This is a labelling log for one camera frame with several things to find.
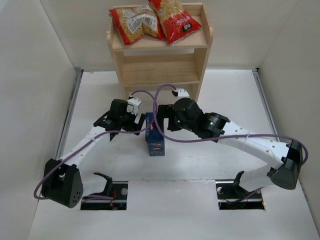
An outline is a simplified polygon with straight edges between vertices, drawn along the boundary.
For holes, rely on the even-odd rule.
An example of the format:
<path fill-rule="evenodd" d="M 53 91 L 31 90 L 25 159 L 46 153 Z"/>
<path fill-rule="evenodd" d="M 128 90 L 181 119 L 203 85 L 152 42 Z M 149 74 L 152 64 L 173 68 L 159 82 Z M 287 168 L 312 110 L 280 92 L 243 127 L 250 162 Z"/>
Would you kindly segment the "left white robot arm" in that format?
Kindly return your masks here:
<path fill-rule="evenodd" d="M 143 101 L 137 97 L 127 100 L 114 99 L 110 109 L 94 123 L 89 133 L 70 152 L 45 164 L 40 182 L 41 195 L 68 208 L 74 208 L 81 200 L 84 185 L 81 167 L 98 148 L 111 141 L 117 134 L 139 135 L 146 118 L 142 114 L 136 123 Z"/>

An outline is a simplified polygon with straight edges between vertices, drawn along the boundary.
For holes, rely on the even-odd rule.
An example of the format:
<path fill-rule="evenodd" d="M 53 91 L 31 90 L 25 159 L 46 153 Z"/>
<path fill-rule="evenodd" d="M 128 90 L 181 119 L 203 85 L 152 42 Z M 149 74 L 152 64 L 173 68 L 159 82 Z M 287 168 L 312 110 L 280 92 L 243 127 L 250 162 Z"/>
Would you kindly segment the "blue Barilla pasta box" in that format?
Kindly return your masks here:
<path fill-rule="evenodd" d="M 145 114 L 146 125 L 149 126 L 145 131 L 145 141 L 148 152 L 151 157 L 160 157 L 165 155 L 165 140 L 159 133 L 156 125 L 152 123 L 153 113 L 147 112 Z"/>

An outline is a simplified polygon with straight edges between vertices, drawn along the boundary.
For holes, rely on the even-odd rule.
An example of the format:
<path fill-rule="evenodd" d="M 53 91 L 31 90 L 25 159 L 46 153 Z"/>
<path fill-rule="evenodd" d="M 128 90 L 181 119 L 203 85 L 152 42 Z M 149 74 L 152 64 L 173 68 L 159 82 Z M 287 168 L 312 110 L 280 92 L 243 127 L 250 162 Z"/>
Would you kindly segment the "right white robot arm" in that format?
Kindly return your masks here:
<path fill-rule="evenodd" d="M 297 186 L 303 160 L 303 144 L 276 141 L 272 134 L 254 134 L 240 127 L 226 116 L 216 112 L 203 112 L 198 104 L 187 97 L 174 104 L 161 104 L 156 110 L 156 120 L 162 130 L 168 119 L 171 132 L 186 130 L 201 140 L 210 140 L 245 152 L 265 162 L 265 166 L 237 173 L 232 187 L 253 192 L 268 186 L 294 190 Z"/>

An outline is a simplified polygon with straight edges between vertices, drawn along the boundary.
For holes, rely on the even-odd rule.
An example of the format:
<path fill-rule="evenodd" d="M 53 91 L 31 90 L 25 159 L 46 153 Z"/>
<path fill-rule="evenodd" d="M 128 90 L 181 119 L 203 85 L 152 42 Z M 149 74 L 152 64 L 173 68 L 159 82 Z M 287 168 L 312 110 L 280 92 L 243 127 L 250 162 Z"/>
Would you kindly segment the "red pasta bag white labels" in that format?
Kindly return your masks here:
<path fill-rule="evenodd" d="M 125 45 L 137 42 L 144 35 L 161 41 L 166 40 L 158 16 L 147 5 L 112 8 L 109 13 Z"/>

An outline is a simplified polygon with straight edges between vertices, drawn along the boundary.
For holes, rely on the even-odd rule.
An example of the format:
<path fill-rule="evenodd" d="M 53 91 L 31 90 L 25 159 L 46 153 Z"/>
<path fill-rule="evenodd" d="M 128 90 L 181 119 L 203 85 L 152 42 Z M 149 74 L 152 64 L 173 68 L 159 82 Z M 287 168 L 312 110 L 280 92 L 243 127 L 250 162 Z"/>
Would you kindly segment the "red pasta bag black logo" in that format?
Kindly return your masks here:
<path fill-rule="evenodd" d="M 149 0 L 148 4 L 157 15 L 169 45 L 175 44 L 202 27 L 184 9 L 180 0 Z"/>

